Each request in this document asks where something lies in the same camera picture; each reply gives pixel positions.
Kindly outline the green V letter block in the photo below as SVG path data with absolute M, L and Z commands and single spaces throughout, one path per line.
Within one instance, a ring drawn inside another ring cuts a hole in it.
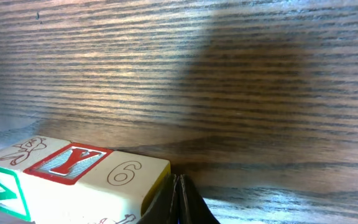
M 31 222 L 29 192 L 38 189 L 24 178 L 24 170 L 70 144 L 70 141 L 33 136 L 0 150 L 0 211 Z

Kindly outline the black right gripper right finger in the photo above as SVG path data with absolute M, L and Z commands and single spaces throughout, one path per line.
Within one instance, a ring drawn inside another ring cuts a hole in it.
M 178 186 L 180 224 L 220 224 L 189 176 L 181 175 Z

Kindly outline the white block yellow S side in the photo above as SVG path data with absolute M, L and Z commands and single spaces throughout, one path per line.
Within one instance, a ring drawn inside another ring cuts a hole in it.
M 136 223 L 170 173 L 166 159 L 114 151 L 79 179 L 77 223 Z

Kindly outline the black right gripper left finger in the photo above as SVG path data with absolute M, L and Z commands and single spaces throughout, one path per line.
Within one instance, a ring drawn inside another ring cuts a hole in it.
M 169 174 L 137 224 L 178 224 L 178 176 Z

